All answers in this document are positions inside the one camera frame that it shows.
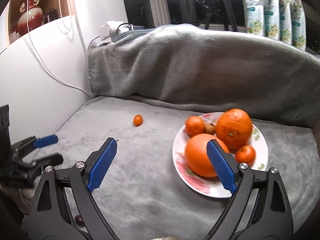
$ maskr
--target ceramic vase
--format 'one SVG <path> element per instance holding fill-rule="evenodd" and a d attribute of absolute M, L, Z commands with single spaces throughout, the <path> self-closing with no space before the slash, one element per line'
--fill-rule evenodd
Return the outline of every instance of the ceramic vase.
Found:
<path fill-rule="evenodd" d="M 27 17 L 27 0 L 20 0 L 20 12 L 22 15 L 18 21 L 18 31 L 21 36 L 28 33 L 27 21 L 30 31 L 42 25 L 43 14 L 42 9 L 38 7 L 39 1 L 40 0 L 28 1 Z"/>

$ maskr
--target tripod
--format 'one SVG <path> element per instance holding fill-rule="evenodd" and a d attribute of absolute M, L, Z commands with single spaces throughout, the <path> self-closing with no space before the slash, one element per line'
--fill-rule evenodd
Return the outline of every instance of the tripod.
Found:
<path fill-rule="evenodd" d="M 209 0 L 209 3 L 206 4 L 204 0 L 195 0 L 197 3 L 201 4 L 206 8 L 206 14 L 203 22 L 205 23 L 205 29 L 209 29 L 210 19 L 214 10 L 218 10 L 224 13 L 224 29 L 229 31 L 229 24 L 231 25 L 232 31 L 237 32 L 236 17 L 233 13 L 233 9 L 230 3 L 230 0 Z"/>

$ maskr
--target plate of fruit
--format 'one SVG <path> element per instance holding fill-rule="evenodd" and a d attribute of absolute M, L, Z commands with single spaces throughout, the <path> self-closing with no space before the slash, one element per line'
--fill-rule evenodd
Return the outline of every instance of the plate of fruit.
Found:
<path fill-rule="evenodd" d="M 262 133 L 241 109 L 189 117 L 172 147 L 173 163 L 181 179 L 200 194 L 229 198 L 206 153 L 207 142 L 216 139 L 238 163 L 265 171 L 268 146 Z"/>

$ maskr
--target white wall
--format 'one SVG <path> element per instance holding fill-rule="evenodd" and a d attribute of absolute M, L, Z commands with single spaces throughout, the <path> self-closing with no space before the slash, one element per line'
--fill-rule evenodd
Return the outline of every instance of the white wall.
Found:
<path fill-rule="evenodd" d="M 33 31 L 32 41 L 46 66 L 63 82 L 90 91 L 87 62 L 74 17 L 68 34 L 62 19 Z M 13 42 L 0 55 L 0 106 L 9 104 L 12 143 L 28 136 L 54 133 L 89 98 L 82 92 L 59 84 L 37 61 L 29 36 Z"/>
<path fill-rule="evenodd" d="M 128 22 L 123 0 L 70 0 L 85 48 L 106 21 Z"/>
<path fill-rule="evenodd" d="M 0 15 L 0 53 L 7 47 L 6 14 L 8 10 L 9 4 L 6 6 L 3 13 Z"/>

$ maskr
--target plate rim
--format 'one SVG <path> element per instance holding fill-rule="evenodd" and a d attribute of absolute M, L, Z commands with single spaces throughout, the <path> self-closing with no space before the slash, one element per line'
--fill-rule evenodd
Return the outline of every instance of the plate rim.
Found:
<path fill-rule="evenodd" d="M 210 113 L 204 113 L 204 114 L 223 114 L 223 113 L 225 113 L 225 112 L 210 112 Z M 266 164 L 265 164 L 265 167 L 264 167 L 263 169 L 261 169 L 261 171 L 265 171 L 266 168 L 267 168 L 267 166 L 268 166 L 268 162 L 269 162 L 269 149 L 268 149 L 268 145 L 267 145 L 266 139 L 264 138 L 262 132 L 261 132 L 254 124 L 252 124 L 252 125 L 253 125 L 253 126 L 255 127 L 255 129 L 257 129 L 258 132 L 261 134 L 261 138 L 263 139 L 263 143 L 265 144 L 266 149 L 267 149 L 267 162 L 266 162 Z M 184 182 L 187 186 L 189 186 L 189 187 L 190 187 L 191 189 L 193 189 L 194 191 L 200 193 L 201 195 L 205 195 L 205 196 L 212 197 L 212 198 L 230 198 L 230 197 L 232 196 L 231 193 L 230 193 L 230 196 L 218 196 L 218 197 L 216 197 L 216 196 L 212 196 L 212 195 L 210 195 L 210 194 L 208 194 L 208 193 L 204 193 L 204 192 L 202 192 L 202 191 L 194 188 L 193 186 L 191 186 L 191 185 L 183 178 L 183 176 L 182 176 L 181 173 L 179 172 L 179 169 L 178 169 L 178 167 L 177 167 L 177 164 L 176 164 L 175 158 L 174 158 L 174 156 L 175 156 L 174 147 L 175 147 L 176 141 L 177 141 L 177 139 L 178 139 L 178 134 L 180 134 L 185 127 L 186 127 L 186 126 L 183 125 L 183 126 L 181 127 L 181 129 L 177 132 L 177 134 L 176 134 L 176 136 L 175 136 L 175 138 L 174 138 L 173 144 L 172 144 L 172 161 L 173 161 L 174 167 L 175 167 L 176 172 L 178 173 L 179 177 L 183 180 L 183 182 Z"/>

